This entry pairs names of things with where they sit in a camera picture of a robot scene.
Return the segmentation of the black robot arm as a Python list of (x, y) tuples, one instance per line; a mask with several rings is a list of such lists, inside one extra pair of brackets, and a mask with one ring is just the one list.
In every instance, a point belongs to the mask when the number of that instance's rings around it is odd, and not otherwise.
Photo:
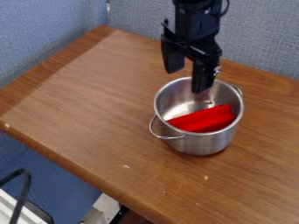
[(185, 59), (193, 61), (191, 91), (199, 94), (213, 87), (221, 72), (222, 49), (215, 37), (221, 18), (230, 9), (222, 9), (223, 0), (173, 0), (174, 29), (170, 20), (162, 22), (163, 64), (169, 74), (185, 68)]

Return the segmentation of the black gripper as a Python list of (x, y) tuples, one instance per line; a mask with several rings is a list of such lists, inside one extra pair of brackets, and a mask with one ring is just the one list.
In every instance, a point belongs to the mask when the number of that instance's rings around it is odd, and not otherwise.
[(222, 49), (217, 42), (219, 18), (181, 18), (162, 22), (163, 64), (169, 74), (185, 68), (185, 57), (193, 60), (191, 91), (213, 87), (221, 73)]

